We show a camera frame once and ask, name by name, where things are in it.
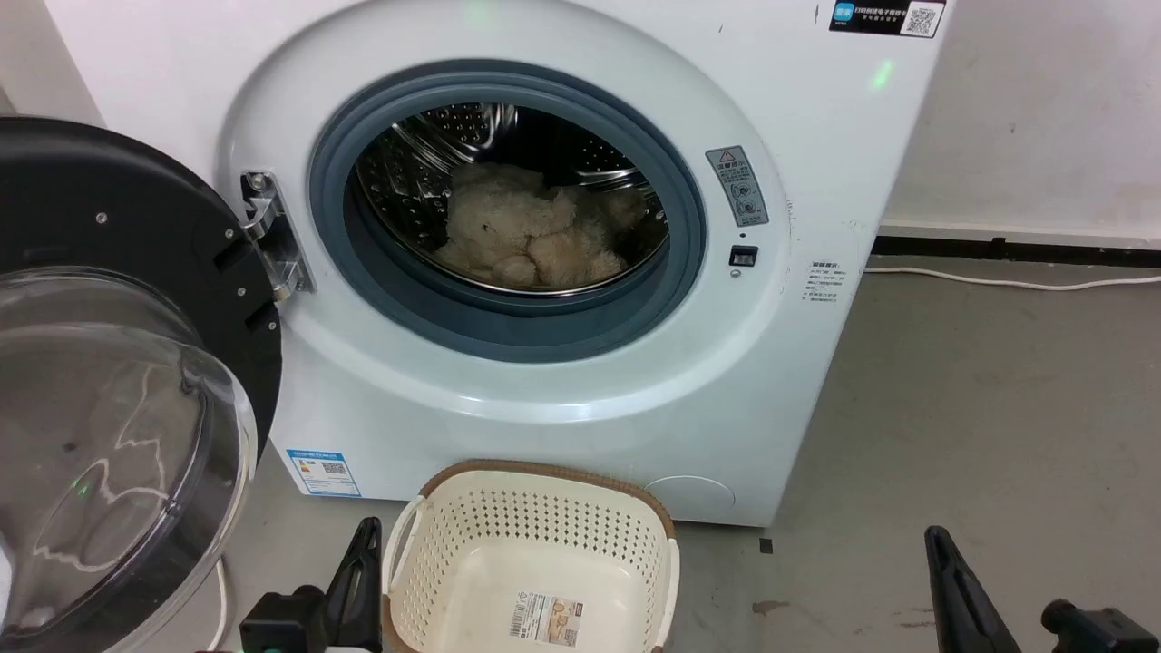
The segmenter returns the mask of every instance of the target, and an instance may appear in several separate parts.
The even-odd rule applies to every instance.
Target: gray rubber gasket
[[[663,251],[627,279],[571,297],[489,293],[406,253],[349,184],[351,170],[372,138],[391,123],[461,102],[504,102],[551,113],[620,150],[646,174],[665,207],[670,237]],[[437,344],[496,360],[577,360],[640,338],[684,300],[705,253],[701,198],[668,139],[610,94],[528,64],[445,62],[372,85],[324,130],[309,187],[323,244],[363,300]]]

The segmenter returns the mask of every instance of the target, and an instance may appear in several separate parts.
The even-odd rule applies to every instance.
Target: stainless steel drum
[[[468,163],[511,163],[545,172],[551,186],[601,193],[636,188],[647,214],[613,244],[626,268],[586,286],[498,286],[434,257],[447,242],[452,170]],[[378,220],[411,254],[464,282],[519,295],[570,295],[633,274],[665,244],[665,211],[644,175],[621,152],[587,130],[543,112],[512,105],[464,103],[424,112],[391,125],[355,166]]]

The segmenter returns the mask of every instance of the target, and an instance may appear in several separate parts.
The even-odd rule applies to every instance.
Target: perforated basket
[[[384,553],[383,631],[401,653],[661,653],[677,601],[661,503],[561,467],[449,467]]]

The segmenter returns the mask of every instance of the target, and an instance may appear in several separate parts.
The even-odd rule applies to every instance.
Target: metal hinge
[[[315,284],[282,207],[274,175],[261,170],[243,172],[241,198],[246,203],[246,221],[241,228],[262,252],[274,301],[282,301],[297,290],[313,292]]]

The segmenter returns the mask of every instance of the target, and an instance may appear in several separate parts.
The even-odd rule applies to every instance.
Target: fluffy stuffed animal
[[[546,189],[538,172],[467,164],[452,171],[448,242],[435,256],[506,286],[583,286],[625,270],[612,244],[644,214],[644,198],[633,188]]]

